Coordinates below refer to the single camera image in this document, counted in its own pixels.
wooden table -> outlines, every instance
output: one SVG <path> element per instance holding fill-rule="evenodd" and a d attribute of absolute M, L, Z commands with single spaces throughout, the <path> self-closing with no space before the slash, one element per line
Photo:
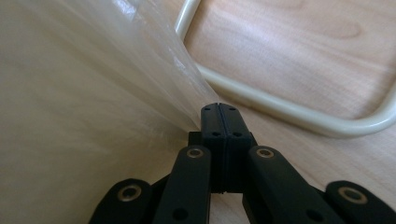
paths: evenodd
<path fill-rule="evenodd" d="M 171 21 L 182 0 L 166 1 Z M 345 119 L 370 115 L 396 80 L 396 2 L 202 1 L 186 35 L 191 57 L 227 77 Z M 396 209 L 396 125 L 332 139 L 230 99 L 260 145 L 278 149 L 319 189 L 358 183 Z M 213 195 L 210 223 L 248 223 L 241 195 Z"/>

plastic film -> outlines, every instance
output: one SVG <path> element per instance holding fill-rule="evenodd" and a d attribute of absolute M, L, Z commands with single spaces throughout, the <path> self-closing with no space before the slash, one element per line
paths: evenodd
<path fill-rule="evenodd" d="M 1 223 L 87 223 L 218 100 L 155 1 L 1 1 L 0 29 Z"/>

wood grain surface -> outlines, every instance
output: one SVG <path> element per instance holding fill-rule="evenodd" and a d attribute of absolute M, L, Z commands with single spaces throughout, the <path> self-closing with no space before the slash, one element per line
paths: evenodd
<path fill-rule="evenodd" d="M 182 0 L 166 1 L 174 21 Z M 203 0 L 185 39 L 191 57 L 275 96 L 328 114 L 370 115 L 396 81 L 392 0 Z M 358 183 L 396 209 L 396 125 L 331 139 L 237 106 L 260 145 L 313 186 Z M 210 223 L 248 223 L 237 194 L 213 195 Z"/>

white metal frame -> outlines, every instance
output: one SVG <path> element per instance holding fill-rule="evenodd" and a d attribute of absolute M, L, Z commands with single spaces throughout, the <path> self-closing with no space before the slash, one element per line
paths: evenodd
<path fill-rule="evenodd" d="M 182 40 L 189 30 L 200 2 L 200 0 L 186 0 L 178 14 L 175 29 Z M 196 65 L 215 91 L 243 105 L 249 105 L 316 133 L 331 137 L 356 137 L 380 132 L 396 122 L 396 82 L 381 106 L 372 115 L 363 119 L 340 119 L 253 89 L 198 63 Z"/>

screw hole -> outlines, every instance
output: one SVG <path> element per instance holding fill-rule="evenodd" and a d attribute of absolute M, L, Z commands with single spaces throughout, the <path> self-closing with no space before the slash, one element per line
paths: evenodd
<path fill-rule="evenodd" d="M 368 201 L 367 197 L 363 193 L 353 188 L 341 187 L 338 189 L 338 193 L 351 203 L 366 204 Z"/>
<path fill-rule="evenodd" d="M 257 153 L 257 155 L 259 155 L 260 157 L 263 157 L 265 159 L 274 157 L 274 152 L 267 148 L 259 148 L 259 149 L 257 149 L 256 153 Z"/>
<path fill-rule="evenodd" d="M 189 213 L 184 208 L 175 209 L 173 213 L 173 219 L 177 221 L 185 220 L 189 216 Z"/>
<path fill-rule="evenodd" d="M 118 198 L 124 203 L 128 203 L 137 199 L 142 193 L 142 189 L 136 184 L 132 184 L 122 188 L 118 193 Z"/>
<path fill-rule="evenodd" d="M 306 210 L 306 215 L 316 222 L 322 222 L 324 220 L 323 215 L 315 210 Z"/>
<path fill-rule="evenodd" d="M 200 158 L 204 156 L 204 152 L 199 148 L 192 148 L 187 151 L 187 156 L 190 158 Z"/>

